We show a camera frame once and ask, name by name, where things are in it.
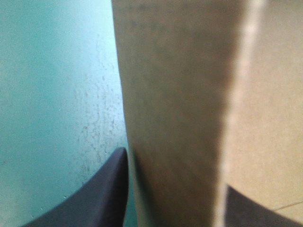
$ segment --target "tan floor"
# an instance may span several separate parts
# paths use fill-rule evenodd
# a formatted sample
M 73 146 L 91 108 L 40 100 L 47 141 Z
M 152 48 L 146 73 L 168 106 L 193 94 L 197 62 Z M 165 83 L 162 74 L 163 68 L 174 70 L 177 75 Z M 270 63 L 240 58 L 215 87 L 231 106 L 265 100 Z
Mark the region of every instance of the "tan floor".
M 275 210 L 303 201 L 303 5 L 268 4 L 232 135 L 229 183 Z M 278 212 L 303 223 L 303 204 Z

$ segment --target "teal wall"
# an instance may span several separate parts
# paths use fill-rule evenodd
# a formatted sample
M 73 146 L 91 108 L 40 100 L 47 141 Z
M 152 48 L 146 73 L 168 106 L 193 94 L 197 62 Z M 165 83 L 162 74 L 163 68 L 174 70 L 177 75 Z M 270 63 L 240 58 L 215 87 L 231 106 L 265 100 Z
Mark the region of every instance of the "teal wall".
M 119 146 L 110 0 L 0 0 L 0 226 L 64 201 Z

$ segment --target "beige surface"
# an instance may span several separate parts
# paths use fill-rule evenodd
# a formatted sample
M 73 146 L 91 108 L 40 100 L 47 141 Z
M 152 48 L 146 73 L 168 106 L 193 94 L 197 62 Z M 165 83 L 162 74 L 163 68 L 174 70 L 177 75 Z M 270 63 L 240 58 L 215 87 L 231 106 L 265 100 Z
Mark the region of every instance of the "beige surface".
M 303 202 L 277 210 L 276 212 L 299 223 L 303 223 Z
M 268 3 L 237 127 L 229 183 L 270 209 L 303 201 L 303 2 Z M 297 220 L 303 206 L 279 212 Z
M 240 29 L 246 2 L 113 0 L 139 226 L 152 226 L 147 210 L 157 226 L 222 226 L 238 41 L 254 34 Z

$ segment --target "teal surface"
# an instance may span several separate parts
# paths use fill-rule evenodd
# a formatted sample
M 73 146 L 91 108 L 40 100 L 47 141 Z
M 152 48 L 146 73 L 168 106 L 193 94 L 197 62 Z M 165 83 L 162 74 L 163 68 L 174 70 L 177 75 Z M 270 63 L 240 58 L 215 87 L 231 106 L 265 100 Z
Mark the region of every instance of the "teal surface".
M 0 0 L 0 227 L 64 201 L 119 146 L 110 0 Z

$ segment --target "speckled surface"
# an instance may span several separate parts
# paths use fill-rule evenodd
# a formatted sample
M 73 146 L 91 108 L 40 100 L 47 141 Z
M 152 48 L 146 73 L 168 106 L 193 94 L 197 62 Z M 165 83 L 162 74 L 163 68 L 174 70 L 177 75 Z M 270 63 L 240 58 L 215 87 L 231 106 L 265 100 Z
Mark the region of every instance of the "speckled surface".
M 2 0 L 0 24 L 0 226 L 15 227 L 127 141 L 109 0 Z

